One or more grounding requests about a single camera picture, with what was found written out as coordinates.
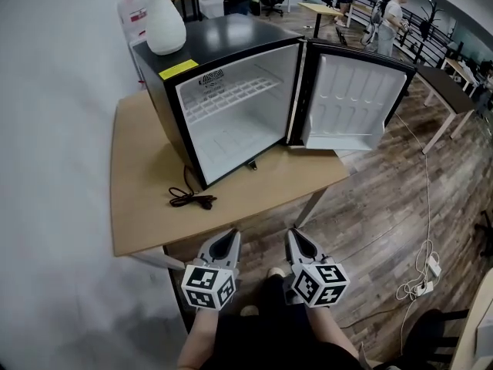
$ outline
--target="black fridge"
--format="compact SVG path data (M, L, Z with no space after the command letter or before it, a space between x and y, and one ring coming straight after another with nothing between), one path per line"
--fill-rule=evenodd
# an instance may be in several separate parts
M135 52L166 135L203 189L277 143L376 148L416 71L244 15L186 30L178 52ZM183 63L196 66L179 72Z

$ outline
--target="floor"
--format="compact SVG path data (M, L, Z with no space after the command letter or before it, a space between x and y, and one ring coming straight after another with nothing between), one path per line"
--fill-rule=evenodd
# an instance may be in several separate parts
M315 15L293 8L283 18L272 14L270 19L262 20L310 35L313 29L304 26L313 26ZM323 19L322 26L320 37L337 42L334 25ZM352 22L351 29L343 30L349 45L357 48L361 48L362 32L363 27L356 22ZM331 309L338 324L355 345L364 343L369 358L381 361L400 350L401 325L409 302L396 300L395 292L399 285L418 276L414 262L428 231L425 156L399 117L424 145L448 114L437 100L428 108L423 105L428 92L417 80L409 92L377 150L340 153L350 177L328 190L324 202L303 228L342 263L351 279L345 299ZM440 254L443 272L433 293L411 307L404 336L428 309L468 308L491 266L479 257L485 242L474 230L481 220L480 212L493 208L491 136L483 121L474 118L452 140L450 134L458 121L428 153L430 239ZM243 238L239 288L226 311L254 303L270 267L290 271L283 237L306 201L300 199L236 226ZM205 238L170 245L169 254L191 261ZM175 274L178 284L181 277ZM450 335L458 335L460 321L449 326Z

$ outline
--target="railing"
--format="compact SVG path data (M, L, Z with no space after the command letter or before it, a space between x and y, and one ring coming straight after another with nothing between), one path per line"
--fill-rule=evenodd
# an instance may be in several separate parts
M356 3L366 5L370 9L373 9L378 1L379 0L355 0ZM406 48L407 51L404 49L404 53L412 59L415 59L416 53L423 42L419 25L424 21L424 19L405 8L402 9L402 13L403 18L409 21L409 26L412 32L407 32L404 34L399 32L398 41L401 47ZM370 21L370 15L366 12L353 10L353 15L365 22ZM424 42L423 49L420 52L418 61L426 62L430 66L440 67L444 61L445 53L447 52L447 45L450 42L450 37L445 35L439 28L432 25L430 27L428 38Z

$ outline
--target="fridge door panel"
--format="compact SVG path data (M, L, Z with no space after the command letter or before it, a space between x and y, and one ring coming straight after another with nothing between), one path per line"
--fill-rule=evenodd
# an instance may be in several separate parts
M309 44L291 143L300 138L310 149L376 148L414 75L413 67L396 63L338 45Z

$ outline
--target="fridge wire shelf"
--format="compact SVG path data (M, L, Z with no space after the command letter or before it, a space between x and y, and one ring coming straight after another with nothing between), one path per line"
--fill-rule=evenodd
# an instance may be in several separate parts
M281 80L258 66L247 72L228 76L222 70L203 78L185 96L183 106L189 125L199 122L219 111L259 95L281 83Z

